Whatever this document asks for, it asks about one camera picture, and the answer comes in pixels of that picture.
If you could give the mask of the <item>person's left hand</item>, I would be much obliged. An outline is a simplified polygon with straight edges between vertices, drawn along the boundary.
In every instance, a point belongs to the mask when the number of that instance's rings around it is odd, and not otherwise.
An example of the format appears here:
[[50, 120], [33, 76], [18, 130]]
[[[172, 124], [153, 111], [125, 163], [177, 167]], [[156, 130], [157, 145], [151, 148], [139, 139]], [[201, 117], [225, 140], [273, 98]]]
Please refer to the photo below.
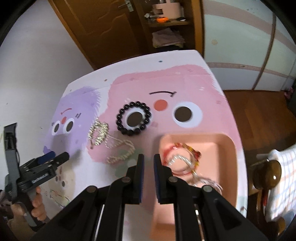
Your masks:
[[[39, 221], [44, 221], [47, 217], [47, 214], [45, 211], [45, 206], [43, 204], [41, 188], [39, 186], [36, 188], [36, 196], [32, 200], [32, 205], [34, 207], [34, 209], [31, 212], [32, 216], [37, 218]], [[14, 219], [21, 218], [25, 214], [24, 209], [21, 207], [19, 203], [13, 204], [11, 206], [11, 210], [12, 210]]]

